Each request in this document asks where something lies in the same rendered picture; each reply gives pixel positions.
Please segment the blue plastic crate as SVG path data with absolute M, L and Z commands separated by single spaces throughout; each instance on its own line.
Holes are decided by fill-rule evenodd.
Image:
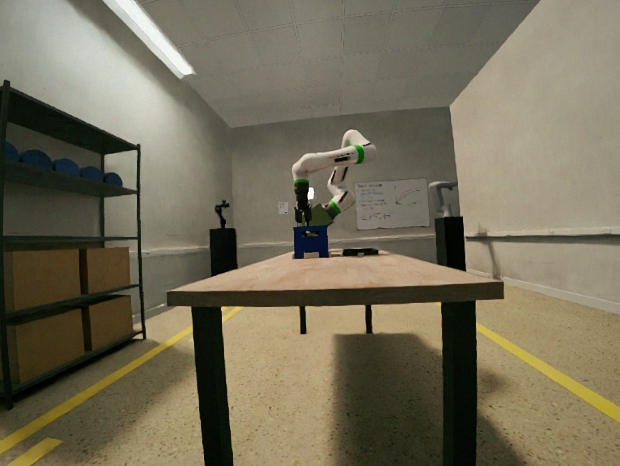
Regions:
M 313 252 L 319 252 L 319 258 L 329 257 L 327 225 L 293 227 L 293 231 L 295 259 L 303 259 L 304 253 Z M 302 237 L 303 231 L 319 231 L 319 236 Z

